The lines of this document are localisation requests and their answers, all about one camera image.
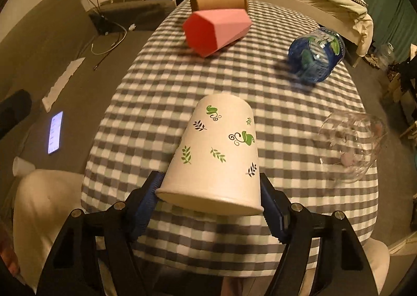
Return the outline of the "white leaf-print paper cup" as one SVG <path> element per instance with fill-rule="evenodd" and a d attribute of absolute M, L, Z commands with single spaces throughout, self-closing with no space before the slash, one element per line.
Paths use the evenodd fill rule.
<path fill-rule="evenodd" d="M 251 107 L 237 96 L 212 94 L 195 107 L 156 195 L 203 213 L 258 215 L 259 172 Z"/>

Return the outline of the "lit smartphone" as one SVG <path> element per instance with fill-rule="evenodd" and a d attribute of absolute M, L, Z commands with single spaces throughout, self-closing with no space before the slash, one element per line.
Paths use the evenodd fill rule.
<path fill-rule="evenodd" d="M 48 138 L 47 153 L 50 155 L 60 148 L 60 136 L 64 113 L 61 111 L 52 117 Z"/>

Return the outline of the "white paper strip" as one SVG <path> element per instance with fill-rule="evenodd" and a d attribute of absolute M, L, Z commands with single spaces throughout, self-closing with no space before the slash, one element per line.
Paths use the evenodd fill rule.
<path fill-rule="evenodd" d="M 62 75 L 58 78 L 58 80 L 56 80 L 54 85 L 51 87 L 47 95 L 42 98 L 42 105 L 46 113 L 51 111 L 52 106 L 59 97 L 59 94 L 67 85 L 70 78 L 75 74 L 76 70 L 82 65 L 84 60 L 85 58 L 78 58 L 76 60 L 71 61 L 62 73 Z"/>

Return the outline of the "grey checked tablecloth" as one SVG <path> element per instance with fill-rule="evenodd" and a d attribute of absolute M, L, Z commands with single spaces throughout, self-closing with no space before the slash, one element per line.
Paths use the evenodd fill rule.
<path fill-rule="evenodd" d="M 299 12 L 252 0 L 247 34 L 203 58 L 187 45 L 191 13 L 184 1 L 169 14 L 116 88 L 85 168 L 83 209 L 125 200 L 177 156 L 195 183 L 241 174 L 242 191 L 262 172 L 311 212 L 344 212 L 359 241 L 368 241 L 377 168 L 357 182 L 335 182 L 316 143 L 328 115 L 364 111 L 341 37 Z"/>

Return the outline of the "clear glass with stickers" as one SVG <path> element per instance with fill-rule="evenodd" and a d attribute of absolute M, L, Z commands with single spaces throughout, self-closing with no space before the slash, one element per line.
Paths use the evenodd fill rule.
<path fill-rule="evenodd" d="M 385 123 L 374 115 L 348 111 L 328 115 L 314 138 L 327 178 L 336 184 L 363 179 L 386 134 Z"/>

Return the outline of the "pink faceted cup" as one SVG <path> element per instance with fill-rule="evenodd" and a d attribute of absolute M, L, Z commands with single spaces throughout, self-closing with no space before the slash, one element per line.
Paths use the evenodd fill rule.
<path fill-rule="evenodd" d="M 244 37 L 251 25 L 244 9 L 210 9 L 193 12 L 182 28 L 187 45 L 206 58 Z"/>

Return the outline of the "blue label plastic bottle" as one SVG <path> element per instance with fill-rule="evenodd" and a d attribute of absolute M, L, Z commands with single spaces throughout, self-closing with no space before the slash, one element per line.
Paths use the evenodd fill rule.
<path fill-rule="evenodd" d="M 303 83 L 323 82 L 345 57 L 342 37 L 326 27 L 296 38 L 288 48 L 291 72 Z"/>

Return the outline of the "large water jug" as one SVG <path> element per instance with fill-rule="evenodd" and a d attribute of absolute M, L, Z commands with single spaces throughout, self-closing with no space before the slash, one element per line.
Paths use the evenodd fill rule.
<path fill-rule="evenodd" d="M 381 45 L 380 48 L 377 50 L 377 65 L 378 67 L 386 72 L 388 70 L 389 65 L 393 63 L 395 60 L 394 55 L 394 47 L 391 43 L 386 43 Z"/>

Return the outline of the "wooden chair with clothes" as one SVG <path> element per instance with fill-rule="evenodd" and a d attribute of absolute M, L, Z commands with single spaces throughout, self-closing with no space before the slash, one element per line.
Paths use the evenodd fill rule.
<path fill-rule="evenodd" d="M 388 66 L 387 74 L 390 82 L 386 94 L 394 103 L 405 103 L 412 120 L 400 137 L 416 141 L 416 44 L 411 43 L 404 62 Z"/>

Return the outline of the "small white cup on sofa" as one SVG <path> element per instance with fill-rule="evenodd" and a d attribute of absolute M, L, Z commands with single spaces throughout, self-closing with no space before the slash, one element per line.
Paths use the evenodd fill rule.
<path fill-rule="evenodd" d="M 12 173 L 14 177 L 25 177 L 36 170 L 35 165 L 16 156 L 12 165 Z"/>

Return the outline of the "grey sofa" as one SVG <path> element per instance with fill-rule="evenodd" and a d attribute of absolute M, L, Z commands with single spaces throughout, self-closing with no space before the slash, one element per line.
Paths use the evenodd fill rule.
<path fill-rule="evenodd" d="M 40 169 L 82 173 L 93 138 L 122 77 L 153 31 L 174 9 L 170 0 L 105 4 L 43 0 L 1 41 L 1 217 L 12 218 L 16 156 Z M 45 112 L 47 95 L 68 64 L 85 58 Z M 47 153 L 50 123 L 63 112 L 60 148 Z"/>

